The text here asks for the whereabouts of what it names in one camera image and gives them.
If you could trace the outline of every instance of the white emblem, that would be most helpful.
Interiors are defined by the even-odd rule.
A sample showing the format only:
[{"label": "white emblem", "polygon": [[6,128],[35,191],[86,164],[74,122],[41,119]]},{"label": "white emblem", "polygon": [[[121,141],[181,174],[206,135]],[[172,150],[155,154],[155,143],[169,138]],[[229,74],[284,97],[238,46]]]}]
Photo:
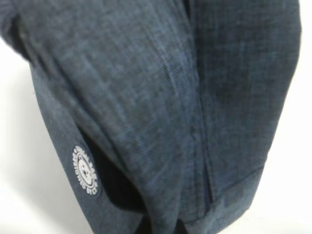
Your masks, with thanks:
[{"label": "white emblem", "polygon": [[82,188],[88,194],[96,195],[98,192],[98,177],[93,164],[89,161],[88,155],[80,146],[74,148],[73,165]]}]

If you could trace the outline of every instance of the denim-look fabric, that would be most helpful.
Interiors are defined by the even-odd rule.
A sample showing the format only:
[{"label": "denim-look fabric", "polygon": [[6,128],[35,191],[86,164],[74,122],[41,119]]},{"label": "denim-look fabric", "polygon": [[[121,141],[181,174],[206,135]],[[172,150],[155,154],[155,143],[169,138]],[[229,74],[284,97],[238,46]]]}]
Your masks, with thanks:
[{"label": "denim-look fabric", "polygon": [[296,0],[15,2],[18,35],[2,36],[25,47],[14,48],[29,56],[95,234],[131,234],[141,215],[101,186],[97,196],[81,188],[78,126],[138,189],[153,234],[172,234],[177,218],[190,234],[215,234],[248,209],[298,59]]}]

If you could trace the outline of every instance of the white background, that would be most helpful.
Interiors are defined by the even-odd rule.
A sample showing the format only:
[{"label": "white background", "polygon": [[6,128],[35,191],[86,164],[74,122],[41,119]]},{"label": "white background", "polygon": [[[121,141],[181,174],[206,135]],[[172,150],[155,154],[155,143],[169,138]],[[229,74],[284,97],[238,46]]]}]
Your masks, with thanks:
[{"label": "white background", "polygon": [[[251,208],[222,234],[312,234],[312,1]],[[0,40],[0,234],[91,234],[41,118],[28,64]]]}]

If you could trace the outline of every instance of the navy fabric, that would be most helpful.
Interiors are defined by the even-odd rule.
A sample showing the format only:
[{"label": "navy fabric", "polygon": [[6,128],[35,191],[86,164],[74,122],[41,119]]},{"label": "navy fabric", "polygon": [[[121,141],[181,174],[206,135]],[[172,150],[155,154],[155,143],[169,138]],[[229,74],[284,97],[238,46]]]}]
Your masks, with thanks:
[{"label": "navy fabric", "polygon": [[[102,155],[142,198],[153,234],[172,234],[179,219],[190,234],[214,234],[248,209],[298,60],[297,0],[15,2],[15,34],[2,36],[20,38],[29,57],[95,234],[134,233],[142,219],[109,200]],[[102,175],[94,197],[73,171],[75,145]]]},{"label": "navy fabric", "polygon": [[29,60],[18,31],[19,16],[11,0],[0,0],[0,35],[24,59]]}]

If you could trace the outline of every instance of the round logo patch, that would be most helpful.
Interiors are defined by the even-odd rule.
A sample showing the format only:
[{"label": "round logo patch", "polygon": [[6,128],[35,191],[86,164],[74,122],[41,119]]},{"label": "round logo patch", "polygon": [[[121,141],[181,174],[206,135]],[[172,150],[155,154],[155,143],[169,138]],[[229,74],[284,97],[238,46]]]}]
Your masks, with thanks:
[{"label": "round logo patch", "polygon": [[73,152],[73,165],[82,188],[86,190],[87,194],[96,195],[98,193],[98,176],[87,153],[77,145]]}]

